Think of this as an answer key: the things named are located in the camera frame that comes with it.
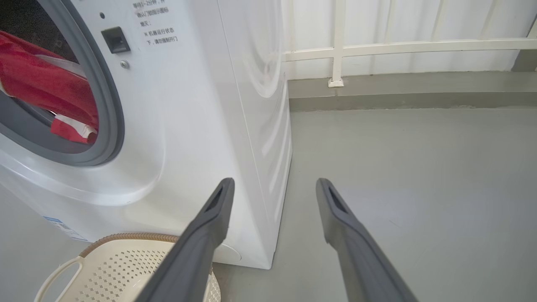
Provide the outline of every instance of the washing machine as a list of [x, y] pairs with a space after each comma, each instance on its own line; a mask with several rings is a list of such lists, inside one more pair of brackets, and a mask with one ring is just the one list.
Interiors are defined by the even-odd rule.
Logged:
[[214, 261], [269, 269], [292, 154], [280, 1], [38, 2], [85, 73], [98, 136], [62, 139], [42, 112], [2, 95], [0, 183], [68, 236], [94, 242], [181, 235], [232, 177]]

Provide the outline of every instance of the white railing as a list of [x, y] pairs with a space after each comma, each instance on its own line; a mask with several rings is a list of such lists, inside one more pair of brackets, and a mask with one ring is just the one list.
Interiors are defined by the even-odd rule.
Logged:
[[[328, 87], [342, 87], [343, 80], [341, 79], [342, 60], [346, 56], [362, 56], [362, 55], [377, 55], [377, 54], [398, 54], [398, 53], [422, 53], [422, 52], [450, 52], [450, 51], [488, 51], [488, 50], [516, 50], [516, 49], [537, 49], [537, 22], [535, 22], [527, 36], [527, 38], [512, 38], [512, 39], [486, 39], [487, 32], [490, 27], [490, 21], [496, 11], [499, 0], [493, 0], [487, 17], [481, 29], [479, 39], [465, 40], [439, 40], [439, 32], [442, 20], [445, 13], [445, 3], [449, 0], [440, 0], [436, 19], [434, 21], [431, 39], [429, 41], [413, 41], [413, 42], [390, 42], [391, 33], [394, 23], [395, 2], [390, 1], [388, 11], [388, 21], [386, 26], [386, 34], [384, 35], [384, 43], [381, 44], [364, 44], [364, 45], [344, 45], [344, 30], [345, 30], [345, 0], [336, 1], [336, 16], [334, 26], [334, 41], [333, 47], [304, 49], [299, 51], [286, 52], [285, 61], [301, 61], [313, 59], [332, 58], [332, 78]], [[292, 11], [292, 2], [289, 12], [289, 23], [294, 24], [294, 13]]]

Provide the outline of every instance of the laundry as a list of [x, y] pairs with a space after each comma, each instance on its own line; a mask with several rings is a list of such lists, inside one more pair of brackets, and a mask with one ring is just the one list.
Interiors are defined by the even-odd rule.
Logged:
[[0, 90], [55, 113], [52, 133], [82, 143], [95, 140], [97, 107], [79, 64], [0, 31]]

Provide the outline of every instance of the railing post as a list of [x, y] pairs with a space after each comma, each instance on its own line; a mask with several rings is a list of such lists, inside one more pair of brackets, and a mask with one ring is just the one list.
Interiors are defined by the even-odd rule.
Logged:
[[345, 34], [345, 0], [336, 0], [336, 17], [334, 26], [334, 57], [332, 78], [328, 87], [343, 87], [341, 67], [343, 59], [343, 40]]

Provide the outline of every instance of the laundry basket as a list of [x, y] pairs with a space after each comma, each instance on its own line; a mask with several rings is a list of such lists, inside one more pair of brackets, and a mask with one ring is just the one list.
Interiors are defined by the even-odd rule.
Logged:
[[[79, 268], [56, 302], [133, 302], [177, 240], [177, 236], [150, 233], [104, 237], [56, 269], [34, 302], [41, 302], [54, 280], [75, 263]], [[212, 269], [204, 302], [220, 302]]]

